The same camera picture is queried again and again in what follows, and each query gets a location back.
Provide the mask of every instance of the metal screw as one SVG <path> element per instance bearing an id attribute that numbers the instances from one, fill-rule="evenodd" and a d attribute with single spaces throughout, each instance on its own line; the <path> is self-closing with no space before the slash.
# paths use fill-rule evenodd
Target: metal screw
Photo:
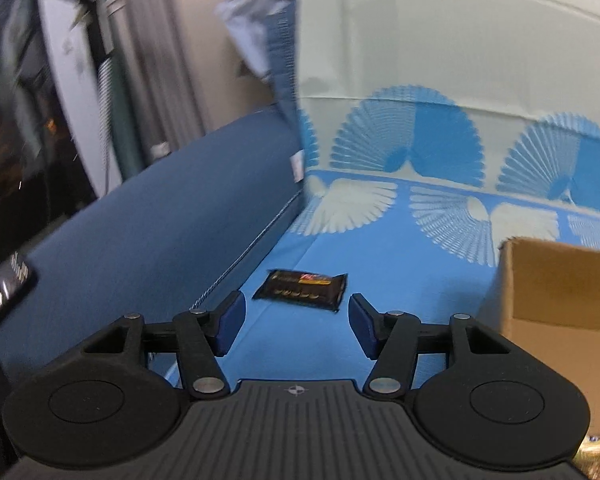
<path id="1" fill-rule="evenodd" d="M 224 388 L 224 381 L 217 377 L 200 377 L 193 382 L 193 389 L 201 394 L 216 394 Z"/>
<path id="2" fill-rule="evenodd" d="M 394 394 L 401 384 L 391 377 L 378 377 L 369 383 L 369 389 L 376 394 Z"/>

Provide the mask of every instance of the sofa armrest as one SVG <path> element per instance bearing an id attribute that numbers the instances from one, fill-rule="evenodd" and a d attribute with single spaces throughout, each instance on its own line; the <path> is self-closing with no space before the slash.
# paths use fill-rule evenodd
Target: sofa armrest
<path id="1" fill-rule="evenodd" d="M 7 377 L 26 378 L 126 313 L 162 322 L 187 310 L 299 198 L 289 161 L 298 149 L 267 107 L 158 161 L 62 225 L 29 255 L 38 283 L 0 324 Z M 247 259 L 253 268 L 240 275 L 267 252 Z"/>

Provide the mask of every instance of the beige wall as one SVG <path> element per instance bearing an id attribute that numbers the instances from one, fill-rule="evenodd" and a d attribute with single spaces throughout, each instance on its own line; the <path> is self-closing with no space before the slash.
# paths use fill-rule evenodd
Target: beige wall
<path id="1" fill-rule="evenodd" d="M 238 54 L 214 13 L 220 1 L 176 0 L 185 51 L 209 128 L 223 126 L 272 101 L 269 89 L 256 78 L 237 76 Z"/>

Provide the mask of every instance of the brown box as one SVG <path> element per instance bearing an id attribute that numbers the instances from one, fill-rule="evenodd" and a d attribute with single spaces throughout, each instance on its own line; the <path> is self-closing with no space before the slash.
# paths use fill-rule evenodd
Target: brown box
<path id="1" fill-rule="evenodd" d="M 589 402 L 589 434 L 600 434 L 600 251 L 504 242 L 477 319 L 576 384 Z"/>

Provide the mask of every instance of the white tag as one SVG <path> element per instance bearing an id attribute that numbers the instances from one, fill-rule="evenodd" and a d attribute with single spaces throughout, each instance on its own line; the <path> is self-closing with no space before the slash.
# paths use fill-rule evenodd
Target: white tag
<path id="1" fill-rule="evenodd" d="M 294 182 L 300 182 L 304 179 L 304 150 L 294 153 L 290 159 L 291 169 L 294 172 Z"/>

